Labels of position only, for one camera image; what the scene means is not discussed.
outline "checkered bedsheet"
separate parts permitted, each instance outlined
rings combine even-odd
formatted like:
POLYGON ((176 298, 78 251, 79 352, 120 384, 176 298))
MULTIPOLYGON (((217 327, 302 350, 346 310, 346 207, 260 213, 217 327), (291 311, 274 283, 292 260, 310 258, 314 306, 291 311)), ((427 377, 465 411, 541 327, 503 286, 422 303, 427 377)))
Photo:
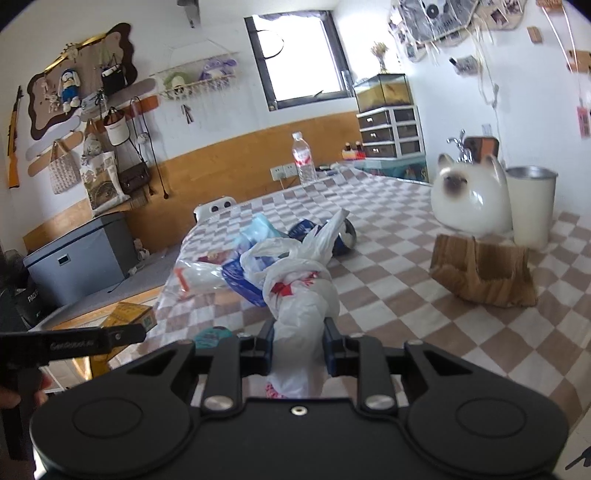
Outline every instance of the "checkered bedsheet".
MULTIPOLYGON (((195 261, 231 248, 258 212, 287 231, 302 218, 319 221, 345 208, 358 244, 355 252, 329 264, 340 295, 341 332, 366 332, 387 346, 424 339, 549 396, 574 423, 591 403, 591 219, 560 214, 549 246, 530 253, 536 307, 482 306, 458 299, 428 274, 436 236, 454 233, 435 220, 430 192, 422 184, 343 170, 209 219, 189 232, 179 259, 195 261)), ((511 243, 497 235, 483 240, 511 243)), ((271 317, 268 309, 231 291, 179 300, 179 289, 172 275, 158 299, 158 326, 143 344, 128 348, 123 361, 212 325, 256 333, 271 317)), ((351 379, 337 382, 336 391, 355 396, 351 379)), ((246 385, 246 393, 264 395, 260 383, 250 392, 246 385)))

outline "power outlet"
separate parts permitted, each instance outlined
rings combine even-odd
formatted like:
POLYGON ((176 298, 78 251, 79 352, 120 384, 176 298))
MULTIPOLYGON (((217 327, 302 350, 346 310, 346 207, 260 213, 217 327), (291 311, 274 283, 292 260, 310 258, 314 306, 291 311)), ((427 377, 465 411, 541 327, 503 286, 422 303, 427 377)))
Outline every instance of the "power outlet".
POLYGON ((285 178, 287 179, 290 177, 297 177, 298 175, 296 164, 293 162, 283 165, 283 171, 285 172, 285 178))
POLYGON ((273 167, 271 169, 271 178, 275 181, 285 178, 285 172, 283 170, 282 165, 279 165, 278 167, 273 167))

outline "white bin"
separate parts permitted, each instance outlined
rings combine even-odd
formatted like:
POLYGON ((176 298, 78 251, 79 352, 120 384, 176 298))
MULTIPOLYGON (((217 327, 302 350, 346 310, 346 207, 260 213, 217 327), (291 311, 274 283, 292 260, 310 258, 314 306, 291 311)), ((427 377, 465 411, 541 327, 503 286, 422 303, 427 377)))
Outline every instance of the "white bin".
POLYGON ((506 176, 514 242, 543 250, 548 245, 552 227, 558 174, 541 167, 513 167, 507 169, 506 176))

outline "white plastic bag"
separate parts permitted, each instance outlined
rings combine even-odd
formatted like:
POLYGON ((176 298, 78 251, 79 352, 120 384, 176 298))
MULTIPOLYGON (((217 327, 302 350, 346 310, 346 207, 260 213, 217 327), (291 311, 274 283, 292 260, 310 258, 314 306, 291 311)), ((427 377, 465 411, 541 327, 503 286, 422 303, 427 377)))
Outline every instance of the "white plastic bag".
POLYGON ((290 238, 264 240, 242 254, 245 276, 262 293, 275 323, 273 365, 269 381, 286 397, 317 397, 325 370, 322 355, 324 318, 339 316, 340 303, 326 265, 332 257, 339 228, 349 212, 341 209, 319 230, 315 227, 302 243, 290 238), (254 257, 279 259, 262 272, 248 271, 254 257))
POLYGON ((178 260, 173 271, 178 279, 179 295, 182 298, 211 293, 228 286, 222 277, 221 265, 178 260))

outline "vase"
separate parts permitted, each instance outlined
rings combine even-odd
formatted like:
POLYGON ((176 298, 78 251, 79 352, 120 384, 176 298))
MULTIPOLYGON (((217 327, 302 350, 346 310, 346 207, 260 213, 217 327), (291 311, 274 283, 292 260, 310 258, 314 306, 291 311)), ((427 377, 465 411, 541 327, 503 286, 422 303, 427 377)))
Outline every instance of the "vase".
POLYGON ((379 72, 380 73, 388 73, 388 71, 386 70, 386 62, 384 61, 384 57, 378 57, 378 62, 379 62, 379 72))

